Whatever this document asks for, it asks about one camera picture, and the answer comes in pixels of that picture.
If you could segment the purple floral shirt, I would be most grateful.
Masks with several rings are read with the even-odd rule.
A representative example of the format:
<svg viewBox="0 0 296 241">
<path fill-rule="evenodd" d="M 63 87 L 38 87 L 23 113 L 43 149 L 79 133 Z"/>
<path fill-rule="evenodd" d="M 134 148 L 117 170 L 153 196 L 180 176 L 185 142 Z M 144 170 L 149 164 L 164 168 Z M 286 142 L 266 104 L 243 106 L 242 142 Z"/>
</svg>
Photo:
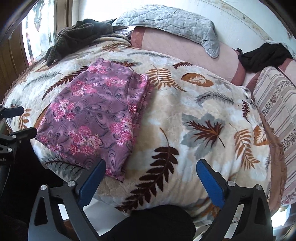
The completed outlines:
<svg viewBox="0 0 296 241">
<path fill-rule="evenodd" d="M 106 175 L 123 181 L 151 91 L 146 75 L 100 58 L 55 97 L 36 139 L 83 168 L 103 159 Z"/>
</svg>

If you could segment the dark grey knitted garment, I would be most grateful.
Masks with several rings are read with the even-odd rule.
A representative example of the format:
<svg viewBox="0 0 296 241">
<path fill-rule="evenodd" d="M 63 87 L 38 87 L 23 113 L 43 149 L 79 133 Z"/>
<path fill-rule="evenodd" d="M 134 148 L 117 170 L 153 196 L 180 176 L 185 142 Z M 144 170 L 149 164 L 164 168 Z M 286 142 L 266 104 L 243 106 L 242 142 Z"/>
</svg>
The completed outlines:
<svg viewBox="0 0 296 241">
<path fill-rule="evenodd" d="M 93 19 L 85 19 L 60 30 L 55 44 L 48 49 L 44 57 L 47 66 L 50 67 L 55 61 L 60 61 L 65 56 L 86 47 L 101 36 L 127 28 L 126 26 L 113 26 L 113 22 L 114 20 L 98 22 Z"/>
</svg>

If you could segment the cream leaf-pattern blanket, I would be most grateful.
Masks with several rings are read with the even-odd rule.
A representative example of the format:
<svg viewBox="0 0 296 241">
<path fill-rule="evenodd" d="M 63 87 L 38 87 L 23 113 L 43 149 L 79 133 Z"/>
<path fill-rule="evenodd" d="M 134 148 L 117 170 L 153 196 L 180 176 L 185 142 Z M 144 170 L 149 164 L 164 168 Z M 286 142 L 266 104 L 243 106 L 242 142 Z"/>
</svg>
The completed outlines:
<svg viewBox="0 0 296 241">
<path fill-rule="evenodd" d="M 30 66 L 4 96 L 4 105 L 24 109 L 19 118 L 8 119 L 10 129 L 38 129 L 55 97 L 100 58 L 146 75 L 152 91 L 123 166 L 124 180 L 106 175 L 95 192 L 97 200 L 126 215 L 176 205 L 196 222 L 210 223 L 219 209 L 196 173 L 197 161 L 205 159 L 228 181 L 243 187 L 261 185 L 270 211 L 280 208 L 287 177 L 283 148 L 247 90 L 121 38 L 101 38 L 51 67 L 42 61 Z M 65 181 L 89 169 L 65 161 L 36 138 L 31 145 L 41 164 Z"/>
</svg>

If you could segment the striped floral cushion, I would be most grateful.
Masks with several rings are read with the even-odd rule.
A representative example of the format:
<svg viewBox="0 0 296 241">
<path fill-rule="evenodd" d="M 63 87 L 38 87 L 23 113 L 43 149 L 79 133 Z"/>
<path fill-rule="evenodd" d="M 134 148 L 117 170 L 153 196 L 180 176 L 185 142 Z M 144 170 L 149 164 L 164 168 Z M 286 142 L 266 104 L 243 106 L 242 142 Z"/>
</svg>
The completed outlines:
<svg viewBox="0 0 296 241">
<path fill-rule="evenodd" d="M 257 109 L 283 147 L 287 179 L 281 205 L 295 203 L 295 85 L 274 67 L 262 70 L 253 91 Z"/>
</svg>

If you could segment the pink quilted bedding roll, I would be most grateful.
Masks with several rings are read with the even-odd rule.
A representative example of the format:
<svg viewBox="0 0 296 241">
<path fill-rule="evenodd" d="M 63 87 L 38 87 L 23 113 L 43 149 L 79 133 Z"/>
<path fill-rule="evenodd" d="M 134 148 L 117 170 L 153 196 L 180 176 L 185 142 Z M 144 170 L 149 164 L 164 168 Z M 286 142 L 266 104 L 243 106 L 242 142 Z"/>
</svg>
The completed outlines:
<svg viewBox="0 0 296 241">
<path fill-rule="evenodd" d="M 133 47 L 170 55 L 251 90 L 254 90 L 260 75 L 260 72 L 246 70 L 238 59 L 239 52 L 222 42 L 219 43 L 220 53 L 217 58 L 210 57 L 200 44 L 153 28 L 135 27 L 131 42 Z"/>
</svg>

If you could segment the black garment on bedding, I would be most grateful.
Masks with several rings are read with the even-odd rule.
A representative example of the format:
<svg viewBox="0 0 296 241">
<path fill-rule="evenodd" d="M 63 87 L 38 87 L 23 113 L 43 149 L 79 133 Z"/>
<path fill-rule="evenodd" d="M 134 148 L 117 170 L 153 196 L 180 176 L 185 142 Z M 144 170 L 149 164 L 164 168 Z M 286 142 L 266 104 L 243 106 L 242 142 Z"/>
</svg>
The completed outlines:
<svg viewBox="0 0 296 241">
<path fill-rule="evenodd" d="M 259 72 L 264 68 L 278 67 L 282 65 L 287 58 L 292 59 L 292 55 L 288 49 L 281 43 L 269 44 L 264 43 L 259 48 L 243 53 L 241 49 L 238 51 L 238 60 L 244 69 L 248 72 Z"/>
</svg>

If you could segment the grey quilted pillow cover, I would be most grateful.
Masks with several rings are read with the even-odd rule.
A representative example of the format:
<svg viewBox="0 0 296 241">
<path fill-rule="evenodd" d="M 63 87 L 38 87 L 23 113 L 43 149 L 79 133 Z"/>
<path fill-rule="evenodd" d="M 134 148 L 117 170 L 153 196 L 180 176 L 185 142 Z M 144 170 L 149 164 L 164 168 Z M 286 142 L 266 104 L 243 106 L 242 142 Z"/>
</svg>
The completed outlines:
<svg viewBox="0 0 296 241">
<path fill-rule="evenodd" d="M 212 58 L 217 58 L 220 54 L 214 23 L 208 18 L 183 9 L 146 5 L 122 14 L 112 25 L 162 30 L 200 44 Z"/>
</svg>

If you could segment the wooden window frame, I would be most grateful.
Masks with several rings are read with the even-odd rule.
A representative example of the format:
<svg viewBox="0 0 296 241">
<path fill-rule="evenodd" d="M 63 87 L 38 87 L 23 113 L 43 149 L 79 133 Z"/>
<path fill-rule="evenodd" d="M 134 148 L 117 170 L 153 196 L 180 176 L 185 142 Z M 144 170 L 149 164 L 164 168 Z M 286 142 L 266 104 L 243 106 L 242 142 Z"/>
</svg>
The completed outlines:
<svg viewBox="0 0 296 241">
<path fill-rule="evenodd" d="M 1 1 L 1 99 L 73 24 L 75 1 Z"/>
</svg>

